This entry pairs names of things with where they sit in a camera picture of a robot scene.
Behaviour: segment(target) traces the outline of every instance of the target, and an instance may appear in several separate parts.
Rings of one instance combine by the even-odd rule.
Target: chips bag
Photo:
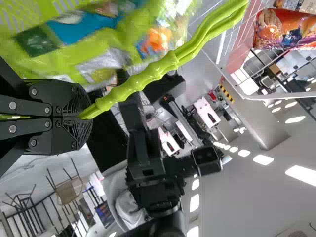
[[[264,9],[254,21],[255,49],[316,49],[316,15],[287,9]]]

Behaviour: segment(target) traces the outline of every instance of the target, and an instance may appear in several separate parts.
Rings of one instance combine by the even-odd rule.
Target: metal chair
[[[50,179],[47,176],[46,176],[46,178],[47,178],[48,182],[50,183],[50,185],[52,186],[53,190],[55,191],[55,193],[57,195],[57,204],[60,206],[67,205],[67,204],[71,203],[72,201],[76,200],[82,194],[82,191],[83,191],[83,181],[78,173],[78,170],[77,170],[72,158],[71,158],[71,161],[74,165],[74,168],[75,168],[77,174],[72,177],[63,168],[63,170],[65,171],[65,173],[69,177],[69,179],[67,179],[61,183],[55,184],[55,182],[54,182],[54,180],[49,172],[49,169],[47,169],[47,172],[48,172]],[[81,183],[81,190],[78,193],[76,193],[75,188],[73,186],[73,183],[77,180],[79,180]]]

